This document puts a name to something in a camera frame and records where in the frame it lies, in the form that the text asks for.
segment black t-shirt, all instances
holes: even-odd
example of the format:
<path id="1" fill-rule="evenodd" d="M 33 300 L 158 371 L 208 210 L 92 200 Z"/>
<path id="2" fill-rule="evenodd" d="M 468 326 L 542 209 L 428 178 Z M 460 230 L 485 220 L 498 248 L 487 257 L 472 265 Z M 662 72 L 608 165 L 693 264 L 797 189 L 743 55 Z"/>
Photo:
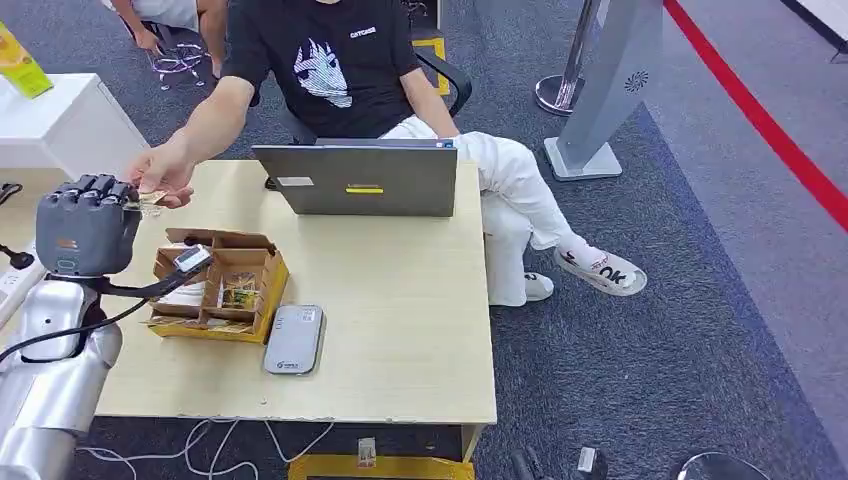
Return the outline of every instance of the black t-shirt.
<path id="1" fill-rule="evenodd" d="M 227 51 L 224 76 L 258 92 L 272 70 L 319 137 L 376 138 L 413 114 L 400 77 L 419 64 L 398 0 L 230 0 Z"/>

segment yellow package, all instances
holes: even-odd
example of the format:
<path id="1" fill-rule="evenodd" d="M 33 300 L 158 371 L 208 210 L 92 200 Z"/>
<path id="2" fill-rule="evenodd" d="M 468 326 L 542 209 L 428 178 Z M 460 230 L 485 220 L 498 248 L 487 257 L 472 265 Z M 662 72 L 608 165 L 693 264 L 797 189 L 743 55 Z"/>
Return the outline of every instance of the yellow package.
<path id="1" fill-rule="evenodd" d="M 35 98 L 53 87 L 3 22 L 0 22 L 0 73 L 27 98 Z"/>

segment white cabinet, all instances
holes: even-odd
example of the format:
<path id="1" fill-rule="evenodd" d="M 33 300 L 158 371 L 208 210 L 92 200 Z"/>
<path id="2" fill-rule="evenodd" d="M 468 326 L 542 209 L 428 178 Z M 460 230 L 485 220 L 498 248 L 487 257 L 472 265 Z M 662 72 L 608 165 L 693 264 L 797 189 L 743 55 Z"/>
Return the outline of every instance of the white cabinet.
<path id="1" fill-rule="evenodd" d="M 148 148 L 96 74 L 49 77 L 54 87 L 35 99 L 0 79 L 0 168 L 58 166 L 71 178 L 121 174 Z"/>

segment red tape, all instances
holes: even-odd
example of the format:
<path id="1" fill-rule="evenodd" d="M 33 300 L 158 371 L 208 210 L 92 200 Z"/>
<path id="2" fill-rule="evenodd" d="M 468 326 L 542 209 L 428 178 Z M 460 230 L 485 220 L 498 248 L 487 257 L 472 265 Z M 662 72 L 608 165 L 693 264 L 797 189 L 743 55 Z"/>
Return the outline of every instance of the red tape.
<path id="1" fill-rule="evenodd" d="M 715 47 L 695 25 L 692 18 L 683 10 L 677 0 L 664 0 L 665 8 L 677 26 L 698 52 L 698 56 L 724 87 L 724 90 L 742 110 L 748 121 L 760 132 L 766 143 L 795 174 L 798 181 L 815 197 L 819 204 L 848 231 L 848 197 L 842 193 L 827 176 L 810 160 L 800 147 L 780 128 L 754 95 L 745 87 L 742 80 L 733 72 L 727 62 L 721 58 Z"/>

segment gray carpet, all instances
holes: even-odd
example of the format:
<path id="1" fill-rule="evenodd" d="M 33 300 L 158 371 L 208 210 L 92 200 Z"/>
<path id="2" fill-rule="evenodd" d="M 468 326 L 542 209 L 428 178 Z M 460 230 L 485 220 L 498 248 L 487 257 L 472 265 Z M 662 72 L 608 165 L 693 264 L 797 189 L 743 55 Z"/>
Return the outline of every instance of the gray carpet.
<path id="1" fill-rule="evenodd" d="M 190 83 L 159 92 L 141 54 L 96 1 L 45 1 L 49 6 L 0 0 L 0 12 L 48 71 L 98 72 L 151 143 L 181 124 L 202 97 Z M 559 69 L 554 59 L 573 31 L 578 2 L 445 3 L 449 59 L 475 80 L 460 128 L 538 149 L 558 133 L 560 120 L 539 111 L 530 92 Z M 253 142 L 287 137 L 274 113 L 280 96 L 269 87 L 224 156 L 245 156 Z M 611 478 L 670 478 L 688 454 L 718 449 L 774 479 L 848 479 L 647 111 L 638 109 L 612 143 L 622 177 L 550 184 L 574 227 L 642 266 L 650 284 L 636 297 L 606 297 L 560 272 L 547 254 L 528 253 L 529 265 L 550 275 L 559 292 L 521 309 L 492 310 L 500 421 L 477 451 L 478 476 L 509 478 L 509 452 L 529 444 L 554 478 L 567 478 L 579 447 L 592 445 L 607 453 Z M 544 164 L 542 171 L 550 177 Z M 90 443 L 124 454 L 177 451 L 192 423 L 98 419 Z M 289 453 L 319 429 L 278 428 Z M 317 451 L 349 452 L 367 431 L 340 428 Z M 451 429 L 374 434 L 383 453 L 439 454 L 456 446 Z M 246 424 L 231 443 L 222 466 L 251 460 L 263 478 L 283 471 L 261 424 Z M 208 462 L 215 447 L 201 445 L 197 461 Z M 143 478 L 186 475 L 176 461 L 139 466 Z M 73 477 L 126 478 L 122 469 L 80 456 Z M 241 471 L 235 478 L 252 477 Z"/>

